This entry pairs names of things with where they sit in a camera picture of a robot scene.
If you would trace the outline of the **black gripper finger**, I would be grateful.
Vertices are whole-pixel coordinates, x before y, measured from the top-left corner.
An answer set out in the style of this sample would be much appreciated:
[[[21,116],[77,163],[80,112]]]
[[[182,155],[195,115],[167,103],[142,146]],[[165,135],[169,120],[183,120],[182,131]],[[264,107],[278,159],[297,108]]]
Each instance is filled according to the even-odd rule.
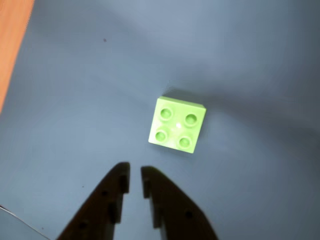
[[[162,240],[217,240],[202,210],[165,174],[141,168],[143,197],[150,202],[152,224]]]
[[[59,240],[112,240],[130,189],[130,164],[116,164],[70,220]]]

